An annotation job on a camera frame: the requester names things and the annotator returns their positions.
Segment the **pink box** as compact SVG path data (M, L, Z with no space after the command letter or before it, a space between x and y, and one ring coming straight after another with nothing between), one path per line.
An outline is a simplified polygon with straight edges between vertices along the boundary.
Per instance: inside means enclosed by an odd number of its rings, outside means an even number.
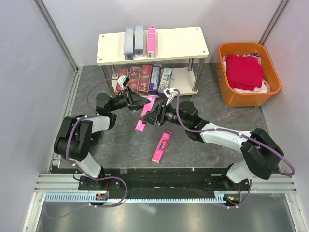
M155 96L148 96L147 98L148 100L150 100L150 103L146 104L144 107L143 107L143 111L141 113L141 116L144 116L145 114L149 113L151 110L152 110L152 107L155 103L155 100L156 100L156 97ZM143 132L144 128L145 128L145 125L146 123L143 122L142 120L139 120L136 127L135 127L135 130L136 132Z
M152 157L152 162L155 162L155 163L160 163L163 155L164 155L164 152L167 148L167 145L171 139L171 136L172 136L172 132L166 130L163 135L161 136L161 139L158 143L158 146L155 150L155 153Z
M156 50L156 28L151 26L148 29L148 37L147 37L147 57L154 58Z

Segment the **red 3D toothpaste box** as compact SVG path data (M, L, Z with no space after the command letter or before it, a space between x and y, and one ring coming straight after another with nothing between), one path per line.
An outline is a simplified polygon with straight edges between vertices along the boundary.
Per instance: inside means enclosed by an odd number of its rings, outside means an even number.
M138 83L138 94L148 95L149 82L152 72L152 65L142 65Z

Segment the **purple toothpaste box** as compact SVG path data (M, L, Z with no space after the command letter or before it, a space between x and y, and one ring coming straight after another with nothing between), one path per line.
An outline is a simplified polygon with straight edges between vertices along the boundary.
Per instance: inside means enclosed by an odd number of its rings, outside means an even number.
M160 84L160 77L161 77L161 66L154 65L152 67L152 72L149 81L149 87L148 87L149 95L157 95Z

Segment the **silver backed toothpaste box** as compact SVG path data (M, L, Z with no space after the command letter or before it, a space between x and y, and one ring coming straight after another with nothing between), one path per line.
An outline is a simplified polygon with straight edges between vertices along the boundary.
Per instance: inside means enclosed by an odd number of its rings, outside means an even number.
M131 66L130 67L128 85L129 85L130 89L135 93L138 92L140 72L141 72L141 67L139 67L139 66Z

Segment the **silver red toothpaste box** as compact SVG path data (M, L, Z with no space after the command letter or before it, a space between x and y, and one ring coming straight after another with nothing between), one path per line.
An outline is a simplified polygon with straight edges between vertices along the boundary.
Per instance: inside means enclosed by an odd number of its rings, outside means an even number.
M119 69L119 72L118 72L118 77L117 77L117 79L119 79L122 75L128 76L128 73L129 73L128 68L120 68L120 69ZM116 85L116 92L120 92L121 90L122 90L122 89L121 89L120 84L117 83L117 85Z

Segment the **white RiO toothpaste box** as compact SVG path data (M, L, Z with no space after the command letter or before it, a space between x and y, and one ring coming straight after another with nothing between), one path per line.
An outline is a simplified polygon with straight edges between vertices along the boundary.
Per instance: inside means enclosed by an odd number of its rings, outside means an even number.
M157 95L159 97L164 97L164 90L166 88L169 88L170 81L171 81L171 76L172 76L172 68L164 68L162 72L162 76L160 79L160 84L158 88Z

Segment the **clear Protefix box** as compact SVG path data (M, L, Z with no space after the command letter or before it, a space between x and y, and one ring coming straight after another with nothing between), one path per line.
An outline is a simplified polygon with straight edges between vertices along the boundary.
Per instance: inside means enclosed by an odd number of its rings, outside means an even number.
M133 60L134 51L134 28L126 27L125 31L125 45L124 45L124 56L125 60Z
M135 26L134 55L135 57L143 57L143 52L144 52L143 25L136 25Z

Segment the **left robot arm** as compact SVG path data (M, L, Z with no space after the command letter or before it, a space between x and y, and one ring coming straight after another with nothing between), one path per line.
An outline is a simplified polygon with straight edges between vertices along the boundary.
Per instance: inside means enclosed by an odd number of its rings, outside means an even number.
M93 135L114 127L117 118L115 110L128 108L130 111L137 111L150 102L130 88L115 97L106 93L98 94L94 115L67 116L63 119L54 142L54 152L76 165L89 178L91 187L95 190L103 189L106 185L104 168L90 153Z

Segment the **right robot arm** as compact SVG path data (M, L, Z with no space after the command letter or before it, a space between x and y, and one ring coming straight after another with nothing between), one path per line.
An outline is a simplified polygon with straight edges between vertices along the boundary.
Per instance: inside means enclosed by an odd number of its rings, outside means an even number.
M185 133L193 141L217 144L241 153L244 160L229 165L221 178L222 187L226 190L233 190L239 182L254 176L268 180L284 156L265 130L238 131L217 127L199 117L191 101L182 101L178 109L166 102L159 103L141 120L154 126L165 122L184 125L187 128Z

